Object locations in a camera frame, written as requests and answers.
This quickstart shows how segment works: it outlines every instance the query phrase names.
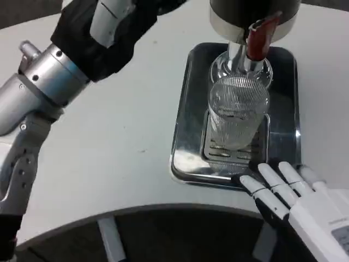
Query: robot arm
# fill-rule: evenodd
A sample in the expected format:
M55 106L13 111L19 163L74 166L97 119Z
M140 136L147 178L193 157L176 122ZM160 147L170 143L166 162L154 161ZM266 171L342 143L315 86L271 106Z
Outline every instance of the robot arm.
M20 45L18 72L0 87L0 261L13 257L40 148L63 108L90 81L120 71L158 13L183 2L74 0L44 52L28 41Z
M310 168L287 162L258 165L266 184L249 174L236 177L264 219L304 261L349 261L349 190L329 189Z

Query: round table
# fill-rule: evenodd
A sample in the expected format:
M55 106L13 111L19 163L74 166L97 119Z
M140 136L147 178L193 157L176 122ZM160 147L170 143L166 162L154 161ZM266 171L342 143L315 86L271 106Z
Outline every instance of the round table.
M169 157L186 58L211 28L208 0L159 18L117 75L90 85L53 125L22 228L20 248L101 217L195 206L258 216L246 193L181 184ZM19 65L20 41L44 49L59 15L0 31L0 82ZM274 45L298 61L302 159L331 185L349 184L349 13L302 5L294 29Z

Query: clear glass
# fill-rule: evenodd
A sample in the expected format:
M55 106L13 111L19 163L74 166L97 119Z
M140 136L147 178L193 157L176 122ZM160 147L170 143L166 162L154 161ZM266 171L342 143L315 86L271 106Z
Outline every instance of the clear glass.
M229 48L226 52L222 53L216 60L212 63L209 78L211 83L216 83L219 79L233 75L235 73L248 73L248 70L241 70L241 67L244 66L246 53L246 46L241 45L238 51L236 52L236 44L229 42ZM255 78L258 81L261 81L266 88L272 83L273 80L273 70L270 62L267 59L264 59L261 63L261 70L255 72Z
M209 93L212 139L229 150L247 147L269 109L264 85L243 74L219 79Z

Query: metal tray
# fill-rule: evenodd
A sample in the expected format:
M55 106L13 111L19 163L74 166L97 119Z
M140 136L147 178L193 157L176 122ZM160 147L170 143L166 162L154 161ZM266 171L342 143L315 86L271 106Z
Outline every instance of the metal tray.
M300 163L297 63L280 47L268 54L274 80L269 88L270 108L251 145L229 151L210 138L207 92L213 61L226 44L203 43L188 57L172 144L171 171L175 178L200 186L240 190L231 177L241 174L252 159L259 162Z

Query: white robotic hand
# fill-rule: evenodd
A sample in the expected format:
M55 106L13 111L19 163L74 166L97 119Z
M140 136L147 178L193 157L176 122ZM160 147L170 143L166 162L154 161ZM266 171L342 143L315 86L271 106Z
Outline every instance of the white robotic hand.
M268 164L258 170L266 183L248 174L238 177L276 230L290 227L319 262L349 262L349 190L329 189L307 166L298 172L287 162L277 173Z

